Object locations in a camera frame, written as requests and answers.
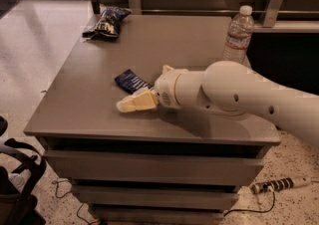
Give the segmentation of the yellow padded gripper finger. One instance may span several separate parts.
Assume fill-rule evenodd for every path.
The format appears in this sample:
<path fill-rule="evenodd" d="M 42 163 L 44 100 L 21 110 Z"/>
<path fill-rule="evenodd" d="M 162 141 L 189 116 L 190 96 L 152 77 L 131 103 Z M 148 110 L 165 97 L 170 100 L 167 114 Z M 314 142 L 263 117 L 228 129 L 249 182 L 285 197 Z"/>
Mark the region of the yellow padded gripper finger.
<path fill-rule="evenodd" d="M 159 101 L 154 92 L 145 92 L 137 96 L 129 95 L 117 102 L 121 113 L 132 113 L 155 109 Z"/>
<path fill-rule="evenodd" d="M 139 88 L 137 91 L 135 91 L 133 93 L 133 96 L 137 96 L 137 95 L 140 95 L 142 93 L 145 93 L 145 92 L 152 92 L 154 90 L 154 87 L 142 87 L 142 88 Z"/>

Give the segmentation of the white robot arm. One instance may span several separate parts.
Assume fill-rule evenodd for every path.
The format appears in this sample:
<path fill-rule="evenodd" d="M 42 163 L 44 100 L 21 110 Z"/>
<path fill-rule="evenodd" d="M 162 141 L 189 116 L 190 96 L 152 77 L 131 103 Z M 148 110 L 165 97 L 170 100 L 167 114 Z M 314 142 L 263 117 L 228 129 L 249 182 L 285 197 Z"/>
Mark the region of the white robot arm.
<path fill-rule="evenodd" d="M 319 147 L 319 96 L 281 86 L 232 61 L 216 62 L 203 71 L 164 65 L 153 85 L 130 71 L 116 81 L 129 93 L 117 102 L 121 113 L 157 106 L 222 115 L 250 113 Z"/>

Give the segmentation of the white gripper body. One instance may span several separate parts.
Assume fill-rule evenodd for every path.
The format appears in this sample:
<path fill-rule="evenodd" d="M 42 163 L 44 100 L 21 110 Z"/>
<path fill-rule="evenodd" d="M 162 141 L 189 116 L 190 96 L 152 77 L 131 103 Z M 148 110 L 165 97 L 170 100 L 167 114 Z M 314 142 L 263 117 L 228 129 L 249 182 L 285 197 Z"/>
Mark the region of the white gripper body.
<path fill-rule="evenodd" d="M 162 106 L 169 109 L 181 108 L 176 98 L 175 86 L 178 78 L 186 73 L 187 69 L 176 69 L 169 65 L 162 66 L 161 75 L 155 81 L 156 96 Z"/>

